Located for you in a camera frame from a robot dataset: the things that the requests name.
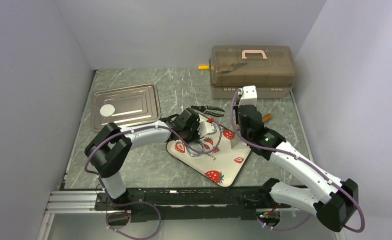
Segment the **wooden rolling pin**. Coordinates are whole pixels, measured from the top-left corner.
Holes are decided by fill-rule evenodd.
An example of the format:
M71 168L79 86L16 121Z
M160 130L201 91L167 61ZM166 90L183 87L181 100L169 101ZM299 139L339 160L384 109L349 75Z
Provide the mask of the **wooden rolling pin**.
M263 122L263 123L267 123L267 122L269 122L271 119L272 119L272 114L269 113L269 114L266 114L266 115L264 115L264 116L262 117L262 122Z

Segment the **strawberry pattern white tray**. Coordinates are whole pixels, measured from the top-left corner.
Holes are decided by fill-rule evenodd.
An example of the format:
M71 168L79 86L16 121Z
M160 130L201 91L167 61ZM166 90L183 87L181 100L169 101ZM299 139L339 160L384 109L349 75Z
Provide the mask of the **strawberry pattern white tray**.
M208 117L202 114L199 116L199 121L209 121ZM216 125L215 134L201 137L201 139L189 144L198 151L208 153L194 152L180 140L168 142L166 151L218 186L229 188L235 183L245 161L252 152L248 145L243 149L232 150L230 140L233 138L233 133L224 126Z

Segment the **spatula with wooden handle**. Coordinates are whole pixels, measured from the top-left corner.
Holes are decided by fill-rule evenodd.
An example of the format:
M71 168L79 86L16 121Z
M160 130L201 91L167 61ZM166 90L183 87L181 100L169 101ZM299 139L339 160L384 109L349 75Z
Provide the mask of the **spatula with wooden handle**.
M232 150L245 148L247 145L238 137L237 133L233 133L233 138L230 140L230 148Z

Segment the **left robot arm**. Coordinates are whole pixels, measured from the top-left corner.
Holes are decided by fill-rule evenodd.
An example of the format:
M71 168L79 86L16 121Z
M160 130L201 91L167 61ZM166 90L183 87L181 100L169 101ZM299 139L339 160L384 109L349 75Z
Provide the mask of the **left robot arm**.
M126 189L120 169L131 150L170 141L180 140L188 144L200 139L200 116L190 108L160 120L134 127L119 127L111 122L105 125L84 150L102 186L108 193L108 204L115 210L126 206Z

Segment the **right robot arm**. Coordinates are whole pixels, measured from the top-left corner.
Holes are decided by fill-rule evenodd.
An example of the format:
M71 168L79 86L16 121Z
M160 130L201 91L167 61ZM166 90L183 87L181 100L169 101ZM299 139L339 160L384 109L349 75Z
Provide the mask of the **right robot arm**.
M309 161L285 137L265 127L255 105L236 104L231 116L232 126L240 126L236 135L258 156L289 171L305 185L298 188L270 178L259 189L259 200L264 207L276 203L294 206L316 216L334 232L343 228L357 233L364 230L365 219L354 180L342 180Z

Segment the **flat round dough wrapper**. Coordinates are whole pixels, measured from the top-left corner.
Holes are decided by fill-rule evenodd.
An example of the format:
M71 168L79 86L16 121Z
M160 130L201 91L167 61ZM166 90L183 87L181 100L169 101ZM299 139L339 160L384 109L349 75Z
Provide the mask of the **flat round dough wrapper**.
M99 113L101 116L108 118L115 113L116 109L112 104L105 104L100 107Z

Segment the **brown translucent tool box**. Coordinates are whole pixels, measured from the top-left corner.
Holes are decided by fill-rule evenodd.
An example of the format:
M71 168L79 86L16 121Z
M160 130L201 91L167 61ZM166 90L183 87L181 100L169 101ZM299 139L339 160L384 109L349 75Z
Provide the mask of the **brown translucent tool box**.
M260 99L280 99L293 89L296 70L288 46L215 45L209 75L213 99L231 99L247 85L256 86Z

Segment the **steel baking tray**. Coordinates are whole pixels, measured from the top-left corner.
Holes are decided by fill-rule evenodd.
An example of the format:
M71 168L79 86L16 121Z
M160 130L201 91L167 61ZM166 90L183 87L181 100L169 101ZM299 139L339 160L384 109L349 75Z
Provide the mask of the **steel baking tray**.
M116 111L111 117L100 115L100 107L104 104L115 107ZM108 123L128 127L152 123L160 117L157 87L152 83L103 90L93 97L92 127L96 132Z

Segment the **yellow small object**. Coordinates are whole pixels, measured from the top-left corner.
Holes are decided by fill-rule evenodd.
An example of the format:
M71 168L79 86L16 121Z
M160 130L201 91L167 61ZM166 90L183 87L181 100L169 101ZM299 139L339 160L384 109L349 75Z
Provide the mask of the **yellow small object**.
M209 66L209 65L200 65L200 66L198 67L198 69L199 69L200 71L210 70L210 66Z

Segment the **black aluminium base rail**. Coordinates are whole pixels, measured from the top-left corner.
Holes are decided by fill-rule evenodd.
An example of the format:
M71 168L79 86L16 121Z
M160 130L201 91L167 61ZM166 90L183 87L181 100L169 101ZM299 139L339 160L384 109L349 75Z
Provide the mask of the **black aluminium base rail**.
M127 223L142 223L162 220L227 219L255 220L258 215L273 210L267 217L276 223L280 209L311 211L316 214L316 197L306 188L297 186L302 200L277 203L261 195L255 187L200 188L130 188L129 206L111 203L101 189L80 191L55 191L51 193L46 207L49 214L110 214L108 223L125 226Z

